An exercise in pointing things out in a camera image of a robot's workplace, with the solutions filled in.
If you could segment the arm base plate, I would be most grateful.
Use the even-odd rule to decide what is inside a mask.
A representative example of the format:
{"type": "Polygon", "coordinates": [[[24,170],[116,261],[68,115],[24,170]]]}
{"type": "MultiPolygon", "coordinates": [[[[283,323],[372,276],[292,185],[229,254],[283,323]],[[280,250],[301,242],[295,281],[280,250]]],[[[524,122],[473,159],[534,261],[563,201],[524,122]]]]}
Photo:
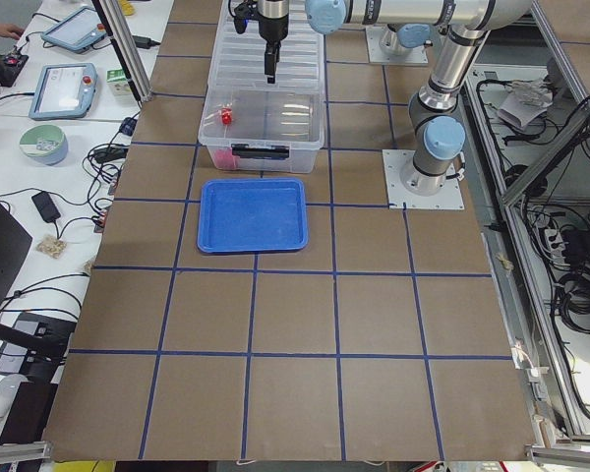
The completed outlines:
{"type": "Polygon", "coordinates": [[[426,43],[430,37],[431,28],[426,24],[366,27],[369,62],[426,67],[426,43]]]}
{"type": "Polygon", "coordinates": [[[462,175],[451,162],[446,173],[430,177],[413,167],[412,149],[384,149],[383,171],[387,201],[395,209],[464,210],[462,175]]]}

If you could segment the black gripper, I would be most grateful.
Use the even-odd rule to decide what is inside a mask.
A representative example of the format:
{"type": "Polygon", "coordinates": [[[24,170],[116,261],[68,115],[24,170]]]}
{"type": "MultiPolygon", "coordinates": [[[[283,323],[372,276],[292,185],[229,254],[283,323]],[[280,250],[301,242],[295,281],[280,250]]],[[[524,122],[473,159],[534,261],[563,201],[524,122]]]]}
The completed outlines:
{"type": "Polygon", "coordinates": [[[266,41],[264,70],[266,80],[274,84],[279,63],[281,41],[288,34],[289,1],[259,0],[257,2],[259,33],[266,41]]]}

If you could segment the person's hand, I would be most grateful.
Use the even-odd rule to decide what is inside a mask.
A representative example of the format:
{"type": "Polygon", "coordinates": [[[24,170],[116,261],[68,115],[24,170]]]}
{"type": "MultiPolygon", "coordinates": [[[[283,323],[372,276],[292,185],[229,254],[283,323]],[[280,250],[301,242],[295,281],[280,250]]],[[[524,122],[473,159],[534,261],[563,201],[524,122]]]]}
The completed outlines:
{"type": "Polygon", "coordinates": [[[20,39],[24,29],[9,23],[0,23],[0,37],[6,37],[11,39],[20,39]]]}

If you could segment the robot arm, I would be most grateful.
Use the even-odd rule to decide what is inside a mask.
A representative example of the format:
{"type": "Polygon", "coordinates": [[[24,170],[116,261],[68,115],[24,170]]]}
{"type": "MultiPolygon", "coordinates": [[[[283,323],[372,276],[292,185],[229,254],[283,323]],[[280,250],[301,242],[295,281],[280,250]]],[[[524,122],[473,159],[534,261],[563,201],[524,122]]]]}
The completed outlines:
{"type": "Polygon", "coordinates": [[[409,192],[429,197],[443,186],[465,142],[462,125],[449,114],[470,66],[489,32],[512,24],[530,6],[529,1],[307,1],[305,13],[311,28],[323,35],[345,24],[447,27],[428,81],[410,100],[417,148],[400,171],[409,192]]]}

